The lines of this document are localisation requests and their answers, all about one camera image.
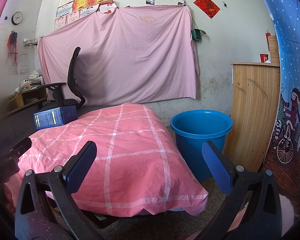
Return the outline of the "green hanging wall pot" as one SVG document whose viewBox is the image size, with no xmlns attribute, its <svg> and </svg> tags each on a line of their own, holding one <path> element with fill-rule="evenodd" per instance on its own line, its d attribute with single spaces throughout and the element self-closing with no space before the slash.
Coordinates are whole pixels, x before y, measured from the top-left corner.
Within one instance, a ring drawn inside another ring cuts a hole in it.
<svg viewBox="0 0 300 240">
<path fill-rule="evenodd" d="M 192 29 L 191 30 L 191 35 L 192 35 L 192 39 L 194 41 L 201 41 L 202 40 L 202 34 L 206 35 L 206 32 L 202 29 Z"/>
</svg>

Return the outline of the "black office chair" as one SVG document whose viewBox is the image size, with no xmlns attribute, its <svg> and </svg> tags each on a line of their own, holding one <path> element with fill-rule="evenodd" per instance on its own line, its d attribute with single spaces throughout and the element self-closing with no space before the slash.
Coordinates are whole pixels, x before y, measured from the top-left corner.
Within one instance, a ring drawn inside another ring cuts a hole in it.
<svg viewBox="0 0 300 240">
<path fill-rule="evenodd" d="M 50 103 L 47 103 L 42 106 L 40 111 L 46 111 L 57 107 L 68 107 L 68 106 L 75 106 L 77 110 L 79 110 L 85 103 L 86 99 L 83 94 L 76 88 L 77 81 L 74 77 L 74 68 L 77 57 L 79 52 L 81 51 L 80 47 L 76 47 L 74 53 L 72 55 L 69 69 L 68 69 L 68 79 L 67 83 L 58 82 L 58 83 L 51 83 L 47 85 L 41 85 L 38 88 L 46 88 L 52 92 L 53 100 Z M 66 99 L 63 94 L 63 87 L 67 85 L 70 89 L 70 92 L 74 94 L 76 97 L 80 99 L 77 102 L 75 99 Z"/>
</svg>

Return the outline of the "red diamond wall poster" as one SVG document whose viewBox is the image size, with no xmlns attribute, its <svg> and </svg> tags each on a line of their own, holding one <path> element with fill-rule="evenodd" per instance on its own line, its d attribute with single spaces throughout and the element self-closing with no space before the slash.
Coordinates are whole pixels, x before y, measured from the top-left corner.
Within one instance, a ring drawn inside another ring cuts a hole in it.
<svg viewBox="0 0 300 240">
<path fill-rule="evenodd" d="M 194 4 L 206 15 L 212 19 L 219 11 L 220 8 L 212 0 L 195 0 Z"/>
</svg>

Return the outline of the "round wall clock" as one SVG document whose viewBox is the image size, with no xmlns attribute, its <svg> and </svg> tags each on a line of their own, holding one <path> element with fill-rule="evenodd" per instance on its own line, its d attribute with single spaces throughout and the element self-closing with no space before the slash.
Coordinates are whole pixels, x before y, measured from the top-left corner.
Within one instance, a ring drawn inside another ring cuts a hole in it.
<svg viewBox="0 0 300 240">
<path fill-rule="evenodd" d="M 11 22 L 13 25 L 19 25 L 23 20 L 23 14 L 21 11 L 16 11 L 11 18 Z"/>
</svg>

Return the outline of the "pink hanging wall sheet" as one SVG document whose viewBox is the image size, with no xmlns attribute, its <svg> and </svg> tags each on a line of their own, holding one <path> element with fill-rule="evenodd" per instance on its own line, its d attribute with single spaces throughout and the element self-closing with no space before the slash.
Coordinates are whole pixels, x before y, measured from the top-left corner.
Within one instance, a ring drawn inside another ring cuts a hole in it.
<svg viewBox="0 0 300 240">
<path fill-rule="evenodd" d="M 44 80 L 67 80 L 74 50 L 77 88 L 88 106 L 195 99 L 198 68 L 184 5 L 95 12 L 38 41 Z"/>
</svg>

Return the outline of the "red hanging wall ornament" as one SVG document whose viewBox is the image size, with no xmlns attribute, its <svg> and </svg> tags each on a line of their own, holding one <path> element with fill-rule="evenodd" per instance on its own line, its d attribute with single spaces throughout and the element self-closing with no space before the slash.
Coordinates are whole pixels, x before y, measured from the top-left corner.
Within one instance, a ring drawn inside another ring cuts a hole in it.
<svg viewBox="0 0 300 240">
<path fill-rule="evenodd" d="M 269 30 L 266 31 L 266 41 L 267 41 L 267 47 L 268 50 L 270 50 L 270 46 L 269 46 L 269 37 L 271 36 L 271 33 L 269 32 Z"/>
</svg>

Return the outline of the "stacked books on desk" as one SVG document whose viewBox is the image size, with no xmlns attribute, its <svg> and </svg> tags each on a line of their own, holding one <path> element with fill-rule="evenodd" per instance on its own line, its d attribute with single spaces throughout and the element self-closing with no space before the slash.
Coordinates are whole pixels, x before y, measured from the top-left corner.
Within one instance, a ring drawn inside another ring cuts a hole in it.
<svg viewBox="0 0 300 240">
<path fill-rule="evenodd" d="M 19 87 L 15 89 L 14 93 L 20 93 L 23 91 L 32 90 L 41 85 L 43 85 L 43 76 L 42 74 L 34 70 L 29 75 L 29 79 L 23 80 L 19 85 Z"/>
</svg>

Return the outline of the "wooden side desk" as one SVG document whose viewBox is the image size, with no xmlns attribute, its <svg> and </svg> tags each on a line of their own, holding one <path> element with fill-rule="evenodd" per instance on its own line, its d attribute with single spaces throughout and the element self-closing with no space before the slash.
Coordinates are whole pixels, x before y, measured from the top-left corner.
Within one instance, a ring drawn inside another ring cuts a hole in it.
<svg viewBox="0 0 300 240">
<path fill-rule="evenodd" d="M 42 106 L 46 100 L 47 92 L 45 88 L 34 88 L 9 95 L 4 101 L 4 116 L 18 113 L 34 105 Z"/>
</svg>

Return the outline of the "pink checkered tablecloth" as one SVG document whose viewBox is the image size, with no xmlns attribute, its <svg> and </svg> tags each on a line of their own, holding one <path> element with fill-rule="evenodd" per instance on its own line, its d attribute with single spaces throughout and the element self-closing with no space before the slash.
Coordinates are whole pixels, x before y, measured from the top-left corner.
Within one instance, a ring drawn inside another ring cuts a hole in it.
<svg viewBox="0 0 300 240">
<path fill-rule="evenodd" d="M 148 106 L 124 103 L 92 111 L 64 126 L 38 130 L 31 141 L 19 159 L 19 172 L 7 183 L 13 199 L 27 170 L 50 172 L 93 141 L 97 156 L 72 195 L 80 209 L 132 217 L 167 210 L 196 216 L 206 208 L 208 192 Z"/>
</svg>

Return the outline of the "red cup on cabinet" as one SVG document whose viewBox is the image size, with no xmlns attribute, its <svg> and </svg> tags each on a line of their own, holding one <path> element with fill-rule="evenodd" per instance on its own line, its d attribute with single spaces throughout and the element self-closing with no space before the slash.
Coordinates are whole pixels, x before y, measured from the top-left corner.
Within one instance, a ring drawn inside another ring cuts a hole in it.
<svg viewBox="0 0 300 240">
<path fill-rule="evenodd" d="M 260 54 L 260 61 L 261 61 L 261 63 L 266 63 L 268 59 L 269 59 L 269 55 L 268 54 L 264 54 L 264 53 Z"/>
</svg>

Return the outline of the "small wall photo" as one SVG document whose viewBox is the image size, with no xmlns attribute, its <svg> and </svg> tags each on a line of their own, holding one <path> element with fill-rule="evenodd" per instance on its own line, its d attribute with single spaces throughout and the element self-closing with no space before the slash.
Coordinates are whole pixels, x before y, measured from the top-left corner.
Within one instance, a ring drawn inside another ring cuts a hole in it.
<svg viewBox="0 0 300 240">
<path fill-rule="evenodd" d="M 155 4 L 155 0 L 146 0 L 146 4 L 148 4 L 148 5 L 154 5 Z"/>
</svg>

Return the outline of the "wall certificates cluster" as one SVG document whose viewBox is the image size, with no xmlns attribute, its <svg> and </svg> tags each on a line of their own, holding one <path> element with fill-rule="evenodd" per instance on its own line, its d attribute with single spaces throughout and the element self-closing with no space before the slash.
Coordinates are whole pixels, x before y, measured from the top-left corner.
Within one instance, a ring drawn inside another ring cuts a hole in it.
<svg viewBox="0 0 300 240">
<path fill-rule="evenodd" d="M 113 5 L 113 0 L 59 0 L 55 29 L 57 30 L 98 10 L 107 14 L 111 12 Z"/>
</svg>

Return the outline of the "blue cardboard box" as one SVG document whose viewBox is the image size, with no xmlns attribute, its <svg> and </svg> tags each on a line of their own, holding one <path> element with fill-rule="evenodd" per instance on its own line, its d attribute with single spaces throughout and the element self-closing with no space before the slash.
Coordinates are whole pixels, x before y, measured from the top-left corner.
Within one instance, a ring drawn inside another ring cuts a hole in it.
<svg viewBox="0 0 300 240">
<path fill-rule="evenodd" d="M 77 120 L 77 118 L 75 106 L 57 107 L 33 114 L 37 130 L 63 126 Z"/>
</svg>

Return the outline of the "wooden cabinet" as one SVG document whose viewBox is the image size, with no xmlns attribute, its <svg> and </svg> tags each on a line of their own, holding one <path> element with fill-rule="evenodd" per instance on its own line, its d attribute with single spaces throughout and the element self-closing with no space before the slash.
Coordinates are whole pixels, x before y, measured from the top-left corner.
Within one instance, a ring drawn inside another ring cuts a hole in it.
<svg viewBox="0 0 300 240">
<path fill-rule="evenodd" d="M 236 62 L 233 99 L 224 153 L 236 165 L 256 172 L 261 167 L 272 135 L 280 95 L 280 65 Z"/>
</svg>

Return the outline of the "blue polka dot curtain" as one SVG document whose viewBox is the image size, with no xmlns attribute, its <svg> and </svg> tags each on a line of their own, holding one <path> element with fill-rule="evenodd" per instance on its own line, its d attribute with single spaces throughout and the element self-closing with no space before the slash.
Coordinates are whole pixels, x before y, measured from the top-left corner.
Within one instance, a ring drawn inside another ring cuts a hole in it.
<svg viewBox="0 0 300 240">
<path fill-rule="evenodd" d="M 264 0 L 279 45 L 280 94 L 263 169 L 300 215 L 300 0 Z"/>
</svg>

